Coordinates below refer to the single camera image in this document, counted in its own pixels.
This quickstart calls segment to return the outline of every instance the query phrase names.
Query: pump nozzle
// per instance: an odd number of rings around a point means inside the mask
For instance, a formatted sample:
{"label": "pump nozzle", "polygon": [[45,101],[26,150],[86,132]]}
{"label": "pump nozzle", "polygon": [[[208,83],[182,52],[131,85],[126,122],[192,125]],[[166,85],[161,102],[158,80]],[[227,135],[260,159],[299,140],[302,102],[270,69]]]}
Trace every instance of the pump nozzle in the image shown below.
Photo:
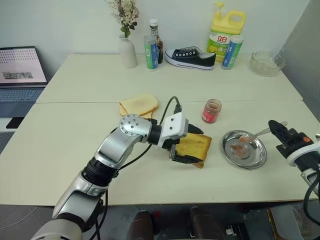
{"label": "pump nozzle", "polygon": [[221,8],[223,8],[225,6],[225,4],[223,2],[214,2],[213,4],[217,4],[218,5],[219,10],[218,10],[216,16],[218,18],[221,18]]}

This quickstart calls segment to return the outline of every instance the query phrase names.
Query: spoon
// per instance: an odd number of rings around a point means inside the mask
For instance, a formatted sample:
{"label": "spoon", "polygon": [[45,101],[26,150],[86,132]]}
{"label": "spoon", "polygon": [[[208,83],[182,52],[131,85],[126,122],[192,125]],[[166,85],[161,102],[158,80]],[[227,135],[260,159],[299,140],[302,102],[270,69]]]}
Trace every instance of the spoon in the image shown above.
{"label": "spoon", "polygon": [[[287,124],[288,124],[288,122],[287,121],[282,121],[282,122],[280,122],[283,126],[286,126]],[[270,133],[270,128],[268,127],[268,128],[266,128],[266,129],[264,129],[264,130],[262,130],[262,131],[260,131],[260,132],[258,132],[258,133],[256,133],[256,134],[254,134],[254,135],[242,135],[240,138],[239,138],[239,142],[240,143],[243,143],[243,144],[245,144],[245,143],[250,143],[250,142],[252,142],[256,137],[258,137],[258,136],[260,136],[260,135],[263,135],[263,134],[267,134],[267,133]]]}

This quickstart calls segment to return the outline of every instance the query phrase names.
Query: laptop screen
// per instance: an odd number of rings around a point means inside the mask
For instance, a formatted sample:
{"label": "laptop screen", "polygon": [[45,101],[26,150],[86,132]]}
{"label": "laptop screen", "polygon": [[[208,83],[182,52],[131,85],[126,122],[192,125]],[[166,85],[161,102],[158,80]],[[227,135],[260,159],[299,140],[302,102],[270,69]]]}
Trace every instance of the laptop screen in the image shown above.
{"label": "laptop screen", "polygon": [[46,84],[34,46],[0,48],[0,87],[40,87]]}

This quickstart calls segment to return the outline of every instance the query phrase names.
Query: laptop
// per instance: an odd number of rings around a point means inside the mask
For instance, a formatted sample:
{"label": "laptop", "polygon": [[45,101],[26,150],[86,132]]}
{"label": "laptop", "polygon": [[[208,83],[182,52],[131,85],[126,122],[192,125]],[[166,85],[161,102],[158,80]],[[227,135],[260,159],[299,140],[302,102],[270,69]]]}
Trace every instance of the laptop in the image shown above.
{"label": "laptop", "polygon": [[0,118],[25,117],[47,84],[34,46],[0,48]]}

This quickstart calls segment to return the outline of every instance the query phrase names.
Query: stainless steel plate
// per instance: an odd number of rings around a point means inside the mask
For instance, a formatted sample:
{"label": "stainless steel plate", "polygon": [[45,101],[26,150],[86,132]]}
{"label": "stainless steel plate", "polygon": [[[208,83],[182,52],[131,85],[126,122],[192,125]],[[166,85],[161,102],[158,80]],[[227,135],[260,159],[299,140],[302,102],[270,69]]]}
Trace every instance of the stainless steel plate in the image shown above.
{"label": "stainless steel plate", "polygon": [[[233,130],[227,132],[221,140],[221,147],[225,158],[240,168],[254,170],[261,167],[267,160],[267,150],[259,138],[252,142],[241,143],[239,138],[243,135],[251,135],[248,131]],[[239,154],[233,148],[241,145],[244,154]]]}

